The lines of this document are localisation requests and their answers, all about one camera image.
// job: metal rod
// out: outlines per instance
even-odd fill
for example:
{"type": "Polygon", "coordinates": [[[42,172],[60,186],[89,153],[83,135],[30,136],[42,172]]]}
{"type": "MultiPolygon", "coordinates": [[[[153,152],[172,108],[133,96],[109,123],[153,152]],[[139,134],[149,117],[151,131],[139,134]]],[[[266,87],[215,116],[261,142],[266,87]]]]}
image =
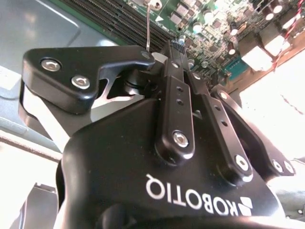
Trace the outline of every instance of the metal rod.
{"type": "Polygon", "coordinates": [[[147,43],[146,43],[146,50],[149,52],[149,48],[151,45],[151,29],[150,29],[150,4],[147,4],[147,43]]]}

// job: capacitor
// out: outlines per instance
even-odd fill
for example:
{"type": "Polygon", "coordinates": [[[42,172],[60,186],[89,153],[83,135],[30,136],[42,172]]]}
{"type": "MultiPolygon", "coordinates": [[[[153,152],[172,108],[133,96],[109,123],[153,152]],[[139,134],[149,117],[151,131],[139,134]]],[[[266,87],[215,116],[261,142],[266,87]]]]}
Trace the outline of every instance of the capacitor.
{"type": "Polygon", "coordinates": [[[200,22],[195,22],[193,24],[193,33],[198,34],[202,31],[202,24],[200,22]]]}
{"type": "Polygon", "coordinates": [[[179,37],[178,43],[183,45],[185,43],[185,39],[186,39],[186,36],[185,35],[181,35],[179,37]]]}
{"type": "Polygon", "coordinates": [[[192,69],[195,66],[195,60],[193,60],[193,59],[189,59],[188,63],[189,63],[189,68],[190,69],[192,69]]]}
{"type": "Polygon", "coordinates": [[[204,18],[204,22],[206,24],[209,24],[213,20],[212,11],[211,10],[206,10],[205,12],[203,12],[203,18],[204,18]]]}
{"type": "Polygon", "coordinates": [[[238,28],[235,21],[230,23],[230,35],[235,36],[238,33],[238,28]]]}
{"type": "Polygon", "coordinates": [[[229,42],[227,47],[228,47],[229,55],[234,55],[236,53],[233,42],[229,42]]]}
{"type": "Polygon", "coordinates": [[[267,21],[270,21],[275,16],[269,6],[263,9],[263,15],[265,16],[267,21]]]}
{"type": "Polygon", "coordinates": [[[203,62],[201,63],[201,66],[202,66],[203,68],[207,68],[207,67],[209,66],[208,61],[203,61],[203,62]]]}
{"type": "Polygon", "coordinates": [[[283,6],[278,0],[274,0],[273,2],[270,3],[270,7],[273,11],[273,13],[279,13],[282,11],[283,6]]]}

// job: green circuit board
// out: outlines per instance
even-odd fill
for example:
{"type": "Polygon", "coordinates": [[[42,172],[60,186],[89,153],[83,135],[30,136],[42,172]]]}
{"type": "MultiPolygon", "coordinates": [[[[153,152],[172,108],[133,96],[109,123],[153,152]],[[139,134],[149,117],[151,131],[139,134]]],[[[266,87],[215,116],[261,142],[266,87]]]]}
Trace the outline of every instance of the green circuit board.
{"type": "MultiPolygon", "coordinates": [[[[146,8],[137,5],[132,0],[124,0],[140,14],[146,16],[146,8]]],[[[283,9],[276,14],[273,20],[267,21],[258,7],[254,8],[249,0],[161,0],[162,8],[150,13],[151,21],[176,37],[185,35],[185,47],[189,59],[195,60],[193,71],[201,76],[212,76],[218,70],[228,71],[231,69],[232,78],[247,69],[247,65],[240,60],[238,53],[238,42],[251,31],[259,32],[271,21],[276,21],[290,8],[296,6],[295,0],[282,2],[283,9]],[[182,16],[179,23],[171,20],[174,12],[177,12],[180,4],[187,6],[193,13],[182,16]],[[210,10],[213,19],[206,22],[204,13],[210,10]],[[230,23],[234,21],[238,28],[236,36],[230,35],[230,23]],[[202,32],[195,34],[193,24],[200,22],[203,25],[202,32]],[[232,42],[237,50],[234,55],[228,53],[227,44],[232,42]]]]}
{"type": "MultiPolygon", "coordinates": [[[[147,8],[142,4],[144,0],[50,1],[119,45],[146,47],[147,8]]],[[[186,49],[189,60],[194,62],[192,71],[206,79],[210,86],[218,83],[226,84],[228,80],[235,78],[239,80],[240,75],[249,69],[249,63],[243,61],[244,58],[239,52],[241,50],[239,44],[243,38],[251,32],[254,32],[255,36],[258,35],[270,23],[276,26],[286,16],[294,17],[298,2],[298,0],[160,1],[162,5],[158,11],[150,10],[151,52],[159,52],[168,40],[180,42],[179,39],[183,36],[183,48],[186,49]],[[268,21],[264,9],[270,8],[273,1],[280,1],[282,10],[274,13],[272,20],[268,21]],[[236,35],[231,34],[232,22],[238,30],[236,35]],[[201,29],[200,32],[194,33],[193,26],[196,23],[201,25],[201,29]],[[235,53],[229,54],[228,44],[233,44],[235,53]]],[[[305,20],[300,21],[291,32],[291,38],[305,30],[305,20]]],[[[251,63],[256,62],[256,57],[251,57],[251,63]]]]}

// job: electronic component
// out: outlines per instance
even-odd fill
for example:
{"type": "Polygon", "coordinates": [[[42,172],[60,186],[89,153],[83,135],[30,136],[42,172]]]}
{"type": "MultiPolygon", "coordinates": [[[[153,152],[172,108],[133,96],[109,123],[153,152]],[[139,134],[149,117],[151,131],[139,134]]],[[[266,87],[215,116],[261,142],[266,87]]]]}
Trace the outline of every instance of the electronic component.
{"type": "Polygon", "coordinates": [[[294,23],[295,19],[298,21],[300,18],[301,15],[297,14],[295,9],[291,9],[283,15],[278,22],[284,30],[287,30],[294,23]]]}
{"type": "Polygon", "coordinates": [[[202,6],[202,3],[197,0],[195,2],[195,5],[193,6],[194,11],[198,11],[201,6],[202,6]]]}
{"type": "Polygon", "coordinates": [[[181,36],[179,37],[178,43],[179,43],[179,44],[184,44],[184,43],[185,43],[185,39],[186,39],[186,36],[185,36],[185,35],[181,35],[181,36]]]}
{"type": "Polygon", "coordinates": [[[198,34],[202,31],[202,24],[200,22],[195,22],[193,24],[193,33],[198,34]]]}
{"type": "Polygon", "coordinates": [[[224,57],[219,56],[219,57],[217,57],[216,61],[217,61],[217,63],[222,64],[224,62],[224,57]]]}
{"type": "Polygon", "coordinates": [[[213,22],[213,26],[218,29],[221,26],[221,22],[219,21],[219,19],[215,19],[215,21],[213,22]]]}
{"type": "Polygon", "coordinates": [[[186,18],[187,20],[189,20],[192,16],[194,16],[195,15],[195,12],[194,11],[192,11],[192,10],[189,10],[188,12],[187,12],[187,14],[185,15],[185,17],[184,18],[186,18]]]}
{"type": "Polygon", "coordinates": [[[195,5],[196,0],[183,0],[183,2],[184,2],[186,5],[192,7],[193,5],[195,5]]]}
{"type": "Polygon", "coordinates": [[[180,24],[179,24],[178,30],[179,30],[179,29],[181,30],[181,28],[183,28],[184,26],[186,26],[187,23],[188,23],[188,21],[187,21],[185,18],[183,18],[182,21],[181,21],[180,24]]]}
{"type": "Polygon", "coordinates": [[[273,0],[270,3],[270,7],[271,7],[273,13],[279,13],[283,9],[283,6],[281,5],[281,3],[278,0],[273,0]]]}
{"type": "Polygon", "coordinates": [[[269,6],[263,9],[263,15],[267,21],[270,21],[275,16],[269,6]]]}
{"type": "Polygon", "coordinates": [[[233,21],[230,23],[230,35],[235,36],[238,33],[236,22],[233,21]]]}
{"type": "Polygon", "coordinates": [[[189,59],[188,64],[189,64],[189,68],[192,69],[195,66],[195,60],[189,59]]]}
{"type": "Polygon", "coordinates": [[[173,23],[175,23],[176,25],[178,25],[182,21],[182,17],[178,13],[173,12],[171,17],[170,17],[170,20],[173,23]]]}
{"type": "Polygon", "coordinates": [[[228,48],[229,55],[234,55],[236,53],[233,42],[229,42],[227,45],[227,48],[228,48]]]}
{"type": "Polygon", "coordinates": [[[179,3],[176,9],[176,12],[179,13],[182,16],[185,16],[189,11],[189,8],[184,5],[183,3],[179,3]]]}
{"type": "Polygon", "coordinates": [[[251,14],[252,14],[252,11],[251,11],[249,8],[247,8],[247,9],[244,11],[244,16],[246,16],[246,17],[249,17],[251,14]]]}
{"type": "Polygon", "coordinates": [[[213,20],[213,13],[211,10],[206,10],[203,12],[204,22],[205,24],[209,24],[213,20]]]}
{"type": "Polygon", "coordinates": [[[217,46],[214,44],[209,48],[210,52],[216,52],[218,50],[217,46]]]}
{"type": "Polygon", "coordinates": [[[247,28],[247,24],[248,24],[247,22],[241,24],[241,25],[238,27],[238,32],[237,32],[237,34],[242,33],[242,32],[247,28]]]}
{"type": "Polygon", "coordinates": [[[201,63],[201,66],[202,66],[203,68],[207,68],[207,67],[209,66],[208,61],[203,61],[203,62],[201,63]]]}
{"type": "Polygon", "coordinates": [[[284,43],[284,37],[273,23],[270,23],[266,28],[260,31],[259,35],[261,36],[265,49],[273,56],[277,56],[282,49],[285,51],[290,47],[288,41],[284,43]]]}
{"type": "Polygon", "coordinates": [[[244,37],[238,45],[242,60],[253,70],[265,71],[272,66],[272,58],[259,47],[253,32],[244,37]]]}

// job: small hole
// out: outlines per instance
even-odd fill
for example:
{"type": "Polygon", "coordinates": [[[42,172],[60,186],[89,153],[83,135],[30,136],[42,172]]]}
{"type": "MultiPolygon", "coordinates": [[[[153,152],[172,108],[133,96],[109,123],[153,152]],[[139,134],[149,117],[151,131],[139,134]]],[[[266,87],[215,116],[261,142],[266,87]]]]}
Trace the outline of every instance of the small hole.
{"type": "Polygon", "coordinates": [[[177,99],[177,104],[179,104],[179,105],[181,105],[181,106],[183,106],[183,105],[184,105],[183,101],[182,101],[182,100],[180,100],[180,99],[177,99]]]}
{"type": "Polygon", "coordinates": [[[177,90],[178,90],[179,92],[183,92],[183,89],[182,89],[181,87],[177,87],[177,90]]]}
{"type": "Polygon", "coordinates": [[[227,124],[224,120],[221,120],[221,123],[222,123],[224,126],[228,126],[228,124],[227,124]]]}

